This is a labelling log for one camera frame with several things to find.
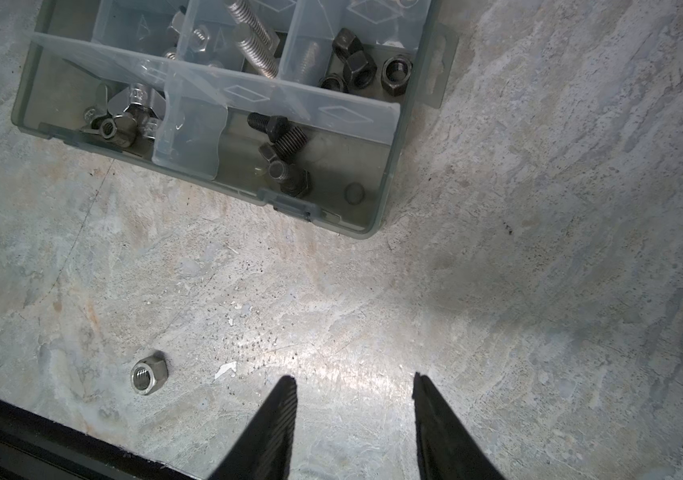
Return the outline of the black hex nut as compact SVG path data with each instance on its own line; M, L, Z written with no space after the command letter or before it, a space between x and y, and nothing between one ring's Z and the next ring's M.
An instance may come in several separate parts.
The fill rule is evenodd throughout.
M383 91L391 97L403 96L409 87L413 72L413 62L411 58L404 55L395 55L381 68L381 87Z

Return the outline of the small black screw apart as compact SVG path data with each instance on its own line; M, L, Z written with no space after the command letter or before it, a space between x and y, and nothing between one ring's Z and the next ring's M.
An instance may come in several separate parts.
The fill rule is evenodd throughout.
M277 142L290 129L290 122L284 116L268 116L251 112L247 115L246 121L253 130L266 134L271 143Z

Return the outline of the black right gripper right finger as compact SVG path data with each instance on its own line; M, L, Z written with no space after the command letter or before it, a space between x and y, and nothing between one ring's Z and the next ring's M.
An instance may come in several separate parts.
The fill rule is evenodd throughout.
M431 378L419 372L413 378L413 403L421 479L505 479Z

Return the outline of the silver hex nut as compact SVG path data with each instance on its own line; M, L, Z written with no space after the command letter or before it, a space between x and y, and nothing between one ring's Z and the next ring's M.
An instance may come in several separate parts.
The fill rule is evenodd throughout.
M168 367L162 352L154 352L136 362L130 372L130 385L139 395L157 392L168 379Z
M185 8L181 7L173 15L171 22L166 30L166 36L169 41L177 46L181 38L182 28L185 22ZM207 50L210 41L210 34L204 25L194 28L191 33L191 40L189 40L190 48L197 53L203 53Z

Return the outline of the black hex bolt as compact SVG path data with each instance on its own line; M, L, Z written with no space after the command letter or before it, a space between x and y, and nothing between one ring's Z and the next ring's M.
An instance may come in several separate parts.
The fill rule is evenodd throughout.
M303 150L308 142L308 137L298 126L292 126L279 140L274 143L263 143L258 148L258 153L267 162L281 160L292 163L295 155Z
M311 190L309 173L296 165L274 160L269 164L267 173L286 195L301 198L309 194Z

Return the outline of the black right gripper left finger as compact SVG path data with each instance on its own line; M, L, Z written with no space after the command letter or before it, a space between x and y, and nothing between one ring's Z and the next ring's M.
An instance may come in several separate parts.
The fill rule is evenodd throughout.
M297 414L297 385L282 376L209 479L287 479Z

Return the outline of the silver hex bolt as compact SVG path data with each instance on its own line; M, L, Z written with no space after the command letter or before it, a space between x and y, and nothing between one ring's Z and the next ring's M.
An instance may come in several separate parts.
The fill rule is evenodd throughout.
M233 31L233 41L243 57L259 74L269 79L277 78L277 60L249 25L238 24Z
M258 39L271 53L279 46L279 37L257 14L248 0L223 0L223 5L236 24L245 24L251 28Z

